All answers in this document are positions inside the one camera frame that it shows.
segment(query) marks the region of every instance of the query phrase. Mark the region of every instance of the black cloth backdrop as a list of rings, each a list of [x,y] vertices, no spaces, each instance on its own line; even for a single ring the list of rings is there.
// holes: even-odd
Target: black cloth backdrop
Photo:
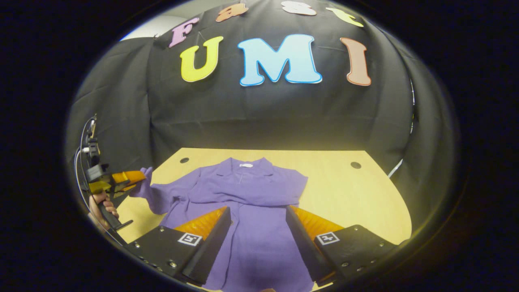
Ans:
[[[182,147],[365,150],[387,174],[403,159],[391,179],[418,229],[452,188],[459,151],[453,106],[434,74],[390,33],[338,4],[307,0],[317,15],[302,16],[282,10],[281,0],[241,2],[249,10],[223,22],[215,22],[218,12],[239,1],[197,15],[200,21],[186,40],[172,48],[171,30],[116,43],[71,104],[65,141],[70,169],[81,129],[95,113],[102,159],[114,172],[157,168]],[[365,26],[348,24],[326,7],[344,10]],[[241,86],[238,43],[259,37],[277,50],[290,34],[314,37],[322,82],[289,83],[287,64],[276,83],[265,77],[261,85]],[[206,61],[202,44],[216,36],[224,39],[214,72],[184,81],[180,53],[200,46],[199,68]],[[346,80],[349,58],[340,37],[367,47],[371,85]],[[262,68],[259,73],[266,75]]]

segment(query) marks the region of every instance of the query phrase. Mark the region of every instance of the wooden table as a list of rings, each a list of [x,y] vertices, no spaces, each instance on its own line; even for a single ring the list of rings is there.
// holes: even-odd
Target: wooden table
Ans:
[[[189,161],[180,163],[182,158]],[[365,151],[292,151],[182,148],[153,171],[153,183],[170,183],[229,157],[241,161],[266,158],[273,165],[296,169],[308,177],[299,207],[342,227],[359,224],[393,244],[411,236],[411,218],[391,180]],[[360,168],[352,167],[357,162]],[[131,242],[159,225],[143,198],[126,198],[119,220],[133,223],[119,231]]]

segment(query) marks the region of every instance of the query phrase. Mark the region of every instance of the orange letter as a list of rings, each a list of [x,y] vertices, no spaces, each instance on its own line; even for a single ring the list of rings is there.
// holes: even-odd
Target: orange letter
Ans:
[[[238,4],[234,4],[234,5],[231,5],[227,8],[225,8],[224,10],[220,11],[220,13],[218,13],[218,17],[216,18],[216,22],[222,22],[224,20],[227,20],[233,16],[237,16],[237,15],[240,15],[240,14],[243,14],[245,13],[245,11],[249,10],[248,8],[245,7],[245,4],[243,3],[238,3]]]
[[[340,41],[348,48],[350,54],[350,73],[346,76],[349,82],[357,85],[368,86],[371,78],[367,75],[366,46],[347,37],[341,37]]]

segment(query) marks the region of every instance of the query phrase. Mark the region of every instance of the letter m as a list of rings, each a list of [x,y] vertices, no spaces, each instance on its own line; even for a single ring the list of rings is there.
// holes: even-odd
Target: letter m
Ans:
[[[288,61],[290,69],[285,79],[291,83],[319,83],[321,74],[317,73],[313,63],[310,44],[313,37],[306,34],[291,34],[285,37],[278,51],[274,51],[261,38],[252,38],[238,44],[243,50],[245,76],[240,80],[242,86],[253,86],[263,83],[260,75],[261,65],[272,82],[277,82]]]

